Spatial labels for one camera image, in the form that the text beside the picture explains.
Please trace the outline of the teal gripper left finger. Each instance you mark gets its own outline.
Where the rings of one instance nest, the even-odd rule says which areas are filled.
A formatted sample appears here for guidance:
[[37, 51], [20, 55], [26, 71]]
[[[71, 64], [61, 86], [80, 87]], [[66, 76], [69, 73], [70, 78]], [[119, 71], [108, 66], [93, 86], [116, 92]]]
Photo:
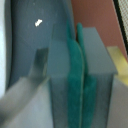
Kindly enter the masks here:
[[66, 23], [55, 24], [49, 48], [47, 74], [51, 77], [55, 128], [80, 127], [82, 55]]

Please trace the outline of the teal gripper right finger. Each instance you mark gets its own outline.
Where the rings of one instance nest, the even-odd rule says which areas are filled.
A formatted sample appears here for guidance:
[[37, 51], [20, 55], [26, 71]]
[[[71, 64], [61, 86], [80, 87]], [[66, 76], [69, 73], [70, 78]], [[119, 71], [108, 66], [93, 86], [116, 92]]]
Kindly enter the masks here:
[[117, 70], [94, 27], [77, 24], [85, 62], [82, 128], [107, 128], [113, 77]]

